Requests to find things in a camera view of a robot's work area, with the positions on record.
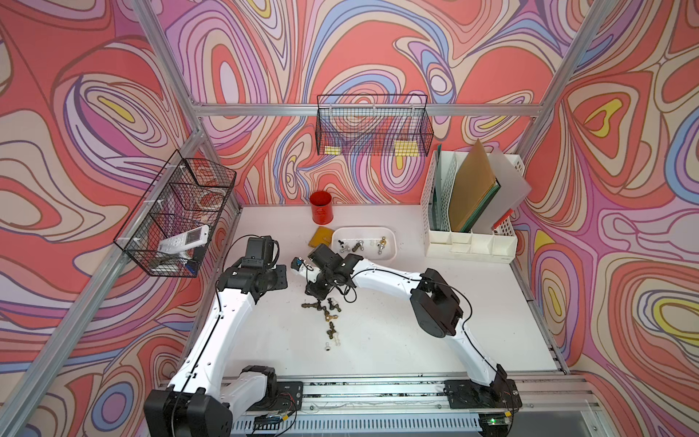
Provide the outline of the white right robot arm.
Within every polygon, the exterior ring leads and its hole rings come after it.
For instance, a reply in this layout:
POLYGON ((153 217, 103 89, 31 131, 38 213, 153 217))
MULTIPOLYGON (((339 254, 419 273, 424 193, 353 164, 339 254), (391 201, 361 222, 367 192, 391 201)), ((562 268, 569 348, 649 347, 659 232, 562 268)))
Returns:
POLYGON ((308 260, 294 259, 291 269, 306 280, 305 293, 316 300, 326 300, 334 290, 346 296, 358 289, 406 300, 420 328, 449 344, 476 390, 495 399, 515 395, 502 365, 491 362, 471 336, 459 297, 461 292, 449 285, 436 269, 398 271, 354 253, 342 257, 324 244, 311 251, 308 260))

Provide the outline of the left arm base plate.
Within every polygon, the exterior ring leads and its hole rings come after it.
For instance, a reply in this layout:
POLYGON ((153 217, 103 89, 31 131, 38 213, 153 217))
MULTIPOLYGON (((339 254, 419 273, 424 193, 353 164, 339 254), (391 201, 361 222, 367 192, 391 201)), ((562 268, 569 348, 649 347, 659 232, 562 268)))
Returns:
POLYGON ((303 395, 303 382, 279 382, 276 394, 261 409, 268 412, 294 412, 302 407, 303 395))

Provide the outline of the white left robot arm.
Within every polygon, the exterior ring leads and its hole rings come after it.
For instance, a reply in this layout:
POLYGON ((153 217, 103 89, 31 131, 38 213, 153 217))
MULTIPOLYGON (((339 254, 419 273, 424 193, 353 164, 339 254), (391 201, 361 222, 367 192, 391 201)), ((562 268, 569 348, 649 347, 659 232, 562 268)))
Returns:
POLYGON ((167 388, 153 390, 144 403, 151 436, 229 436, 250 408, 268 408, 280 397, 276 371, 245 367, 222 386, 226 354, 243 323, 269 291, 286 289, 286 267, 271 236, 249 235, 246 252, 218 277, 207 321, 167 388))

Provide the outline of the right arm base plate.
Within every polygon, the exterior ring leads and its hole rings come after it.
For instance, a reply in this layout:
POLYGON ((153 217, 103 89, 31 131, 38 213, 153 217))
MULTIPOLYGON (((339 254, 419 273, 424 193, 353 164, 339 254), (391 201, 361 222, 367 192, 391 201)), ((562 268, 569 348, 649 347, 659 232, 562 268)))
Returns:
POLYGON ((518 411, 522 399, 511 379, 497 378, 491 385, 483 386, 471 380, 447 380, 444 394, 451 409, 507 409, 518 411))

